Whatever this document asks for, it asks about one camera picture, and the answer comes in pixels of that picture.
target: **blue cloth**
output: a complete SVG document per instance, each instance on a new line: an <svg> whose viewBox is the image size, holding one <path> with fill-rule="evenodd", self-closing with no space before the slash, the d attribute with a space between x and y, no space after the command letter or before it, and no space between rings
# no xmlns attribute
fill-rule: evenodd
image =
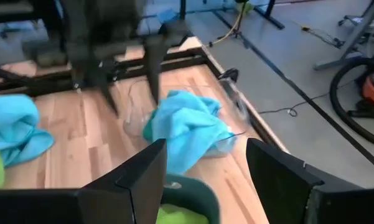
<svg viewBox="0 0 374 224"><path fill-rule="evenodd" d="M172 90L151 120L152 140L167 140L167 173L183 174L219 140L232 137L217 118L220 103Z"/></svg>
<svg viewBox="0 0 374 224"><path fill-rule="evenodd" d="M0 96L0 154L5 167L38 157L54 143L36 128L39 110L25 95Z"/></svg>

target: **vacuum hose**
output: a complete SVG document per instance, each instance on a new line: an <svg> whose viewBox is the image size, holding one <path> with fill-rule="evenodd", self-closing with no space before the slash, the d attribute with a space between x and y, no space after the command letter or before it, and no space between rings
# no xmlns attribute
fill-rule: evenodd
<svg viewBox="0 0 374 224"><path fill-rule="evenodd" d="M342 108L342 106L339 103L339 99L337 98L338 85L343 76L346 75L350 70L361 65L366 65L367 67L374 68L374 59L359 58L344 66L339 72L336 73L335 77L330 83L329 96L330 102L332 103L332 106L336 114L340 117L340 119L357 134L361 135L363 138L374 144L374 134L370 133L365 128L361 127L357 122L355 122L354 119L352 119L348 115L348 113Z"/></svg>

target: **wooden tabletop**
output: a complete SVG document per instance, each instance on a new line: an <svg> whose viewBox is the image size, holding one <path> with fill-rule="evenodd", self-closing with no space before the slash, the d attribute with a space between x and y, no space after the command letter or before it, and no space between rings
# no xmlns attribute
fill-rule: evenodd
<svg viewBox="0 0 374 224"><path fill-rule="evenodd" d="M193 37L180 49L198 46L200 42ZM118 60L141 58L142 54L141 48L131 48ZM4 68L31 76L47 72L36 69L30 62L5 65ZM114 116L97 91L66 91L37 97L35 103L40 110L40 127L54 135L55 144L37 159L6 169L4 188L82 187L144 149L147 143L133 133L142 124L134 122L132 124L136 125L131 129L127 125L128 121L134 121L136 116L133 115L149 114L153 110L146 83L136 82L141 79L121 80L112 87L119 118ZM235 117L227 94L205 65L163 73L161 85L161 97L170 89L181 88L220 100L223 106L220 117L236 133L246 129ZM246 140L249 137L259 138L250 126L239 136L231 154L223 158L201 159L187 173L214 190L225 224L268 223L246 163Z"/></svg>

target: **concrete floor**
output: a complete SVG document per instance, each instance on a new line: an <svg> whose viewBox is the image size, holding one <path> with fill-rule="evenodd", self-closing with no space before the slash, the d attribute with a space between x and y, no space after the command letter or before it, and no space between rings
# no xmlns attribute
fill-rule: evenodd
<svg viewBox="0 0 374 224"><path fill-rule="evenodd" d="M169 7L174 10L179 8L178 4L168 2L154 0L154 5L147 8L146 14L155 14ZM223 4L223 0L208 0L207 5L203 5L201 1L189 2L192 3L187 5L187 10L191 11L218 8ZM338 68L315 72L312 66L315 62L337 54L338 50L309 34L302 33L297 24L321 29L344 39L351 32L351 27L338 27L337 21L344 14L361 14L368 2L369 0L323 0L279 6L274 8L273 16L286 26L284 30L277 30L255 12L245 18L241 30L286 77L308 96L315 97L328 92L329 83ZM221 15L231 24L237 16L232 12L221 12ZM211 12L190 14L187 16L187 22L192 32L203 43L215 40L216 37L228 32L228 28ZM156 18L146 19L141 23L140 31L155 32L159 26ZM0 64L24 60L21 42L44 38L44 30L39 29L11 34L7 40L0 39ZM227 39L210 51L224 68L235 67L240 70L237 85L258 111L291 107L304 101L262 58L252 50L246 49L240 40ZM342 83L348 83L353 79L354 75ZM359 99L353 83L342 87L339 90L339 97L346 108L353 108ZM374 145L349 130L336 117L330 106L329 97L324 96L314 101L374 155ZM289 116L286 111L262 116L296 157L354 184L374 187L373 164L313 107L304 104L296 110L298 116L295 118ZM361 123L374 131L374 121L363 120Z"/></svg>

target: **orange vacuum cleaner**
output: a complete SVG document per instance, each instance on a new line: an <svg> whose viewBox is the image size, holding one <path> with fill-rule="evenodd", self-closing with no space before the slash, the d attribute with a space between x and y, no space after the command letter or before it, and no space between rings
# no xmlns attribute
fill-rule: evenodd
<svg viewBox="0 0 374 224"><path fill-rule="evenodd" d="M357 110L348 111L355 118L374 118L374 72L367 76L362 86L363 99L356 104Z"/></svg>
<svg viewBox="0 0 374 224"><path fill-rule="evenodd" d="M356 80L356 83L362 88L360 92L362 100L355 105L356 110L345 111L337 97L339 83L343 76L348 74L349 71L362 65L366 66L367 70ZM342 67L342 69L336 73L330 84L329 96L332 107L340 119L357 134L374 144L374 134L363 128L353 119L374 118L374 57L358 58Z"/></svg>

